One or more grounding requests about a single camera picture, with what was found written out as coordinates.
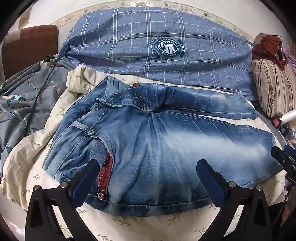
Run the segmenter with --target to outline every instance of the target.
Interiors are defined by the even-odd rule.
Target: blue denim jeans
[[[242,95],[139,84],[108,76],[65,114],[43,169],[69,181],[91,159],[100,174],[86,203],[120,216],[178,213],[210,203],[196,163],[239,186],[281,170],[269,132],[206,116],[256,118]]]

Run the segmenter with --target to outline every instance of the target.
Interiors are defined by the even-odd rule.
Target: power strip
[[[42,61],[40,61],[39,63],[40,63],[40,67],[41,67],[41,69],[45,69],[45,68],[47,68],[47,67],[49,67],[49,66],[54,65],[55,60],[54,60],[54,59],[51,59],[49,62],[45,62],[44,60],[42,60]]]

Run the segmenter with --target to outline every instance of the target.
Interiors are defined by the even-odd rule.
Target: metal button
[[[36,190],[38,190],[40,188],[40,186],[39,185],[35,185],[34,187],[33,187],[33,189],[36,191]]]
[[[102,108],[102,106],[97,105],[94,109],[95,109],[95,110],[100,110],[101,108]]]
[[[67,182],[62,182],[60,185],[59,185],[61,188],[65,188],[68,186],[68,183]]]
[[[258,191],[262,191],[262,190],[263,190],[263,188],[262,188],[260,185],[256,186],[256,189],[257,189]]]
[[[104,199],[104,194],[103,193],[98,193],[98,199],[103,200]]]
[[[229,182],[228,185],[231,187],[231,188],[234,188],[237,186],[237,184],[235,182]]]

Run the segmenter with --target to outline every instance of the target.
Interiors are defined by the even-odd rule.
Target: pillow
[[[252,62],[259,103],[268,117],[294,109],[296,105],[296,76],[290,64],[284,70],[270,60]]]

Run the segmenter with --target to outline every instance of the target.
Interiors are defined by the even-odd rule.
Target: rivet
[[[102,108],[102,106],[97,105],[94,109],[95,109],[95,110],[100,110],[101,108]]]
[[[98,193],[98,199],[103,200],[105,195],[103,193]]]

